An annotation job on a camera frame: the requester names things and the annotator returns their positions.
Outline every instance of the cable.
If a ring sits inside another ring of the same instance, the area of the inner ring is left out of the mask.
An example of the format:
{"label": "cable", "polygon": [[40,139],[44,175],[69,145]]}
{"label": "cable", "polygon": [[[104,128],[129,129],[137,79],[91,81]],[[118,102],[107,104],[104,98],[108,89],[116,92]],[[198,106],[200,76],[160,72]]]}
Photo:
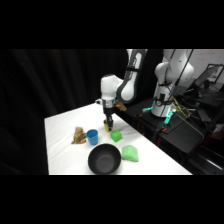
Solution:
{"label": "cable", "polygon": [[173,97],[174,100],[174,105],[175,105],[175,109],[178,113],[182,113],[186,118],[190,117],[190,112],[187,108],[185,108],[184,106],[180,106],[179,103],[177,102],[177,100],[175,99],[175,97]]}
{"label": "cable", "polygon": [[201,136],[202,136],[202,139],[201,141],[191,150],[191,152],[182,160],[181,164],[184,163],[184,161],[191,155],[191,153],[193,152],[193,150],[195,150],[205,139],[205,136],[200,132],[198,131],[198,129],[196,129],[195,127],[193,127],[191,124],[189,124],[185,119],[183,119],[178,113],[176,113],[176,115],[182,119],[185,123],[187,123],[190,127],[192,127],[195,131],[197,131]]}

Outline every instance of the blue cup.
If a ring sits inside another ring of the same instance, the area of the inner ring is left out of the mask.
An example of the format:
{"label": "blue cup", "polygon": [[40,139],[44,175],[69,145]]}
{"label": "blue cup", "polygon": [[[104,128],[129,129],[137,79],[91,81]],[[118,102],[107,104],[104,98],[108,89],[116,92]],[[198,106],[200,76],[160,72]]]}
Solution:
{"label": "blue cup", "polygon": [[91,145],[96,145],[98,143],[98,131],[97,130],[89,130],[86,133],[86,137],[89,140]]}

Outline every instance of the table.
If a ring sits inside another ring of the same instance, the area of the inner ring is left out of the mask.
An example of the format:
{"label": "table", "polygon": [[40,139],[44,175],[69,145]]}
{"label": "table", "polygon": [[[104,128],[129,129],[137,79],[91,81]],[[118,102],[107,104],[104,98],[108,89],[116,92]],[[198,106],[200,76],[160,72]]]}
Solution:
{"label": "table", "polygon": [[87,132],[99,132],[99,144],[112,144],[120,151],[133,145],[138,149],[139,163],[121,162],[116,175],[191,175],[185,168],[166,155],[157,146],[139,134],[117,115],[113,115],[114,130],[122,133],[123,139],[115,143],[104,129],[105,115],[100,105],[92,104],[45,119],[45,134],[50,175],[92,175],[88,156],[95,148],[89,142],[71,145],[75,127]]}
{"label": "table", "polygon": [[[126,114],[133,118],[134,115],[141,114],[143,108],[151,107],[152,103],[153,99],[140,102],[132,107],[129,107],[126,111]],[[146,121],[143,118],[137,117],[136,121],[142,124],[144,127],[148,128],[149,130],[155,131],[155,127],[149,122],[149,120]],[[187,120],[187,122],[197,128],[199,131],[201,131],[203,135],[206,135],[207,131],[205,126],[202,127],[201,125],[195,124],[189,120]],[[176,148],[180,149],[184,153],[191,152],[191,150],[194,149],[194,147],[202,140],[202,136],[185,122],[183,122],[181,125],[179,125],[177,128],[175,128],[172,132],[168,134],[160,133],[159,137],[161,137],[163,140],[167,141],[171,145],[175,146]]]}

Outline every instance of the black bowl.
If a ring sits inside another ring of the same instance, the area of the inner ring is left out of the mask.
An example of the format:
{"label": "black bowl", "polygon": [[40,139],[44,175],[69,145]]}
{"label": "black bowl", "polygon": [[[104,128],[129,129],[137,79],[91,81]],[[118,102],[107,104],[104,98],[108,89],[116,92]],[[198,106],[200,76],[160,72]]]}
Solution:
{"label": "black bowl", "polygon": [[113,145],[97,146],[89,155],[90,170],[98,175],[109,175],[115,172],[121,164],[120,151]]}

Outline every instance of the white table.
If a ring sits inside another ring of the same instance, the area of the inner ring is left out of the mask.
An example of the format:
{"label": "white table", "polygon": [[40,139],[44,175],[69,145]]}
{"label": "white table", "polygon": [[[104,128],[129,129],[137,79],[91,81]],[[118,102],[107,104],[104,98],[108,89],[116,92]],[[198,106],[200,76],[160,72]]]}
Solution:
{"label": "white table", "polygon": [[88,156],[96,147],[87,143],[71,145],[75,127],[84,132],[96,129],[99,144],[112,144],[120,152],[122,147],[133,145],[138,149],[139,163],[121,161],[117,175],[191,175],[157,146],[139,134],[117,115],[113,115],[114,130],[122,133],[123,139],[115,143],[104,129],[105,115],[100,105],[92,104],[45,119],[45,132],[50,175],[92,175]]}

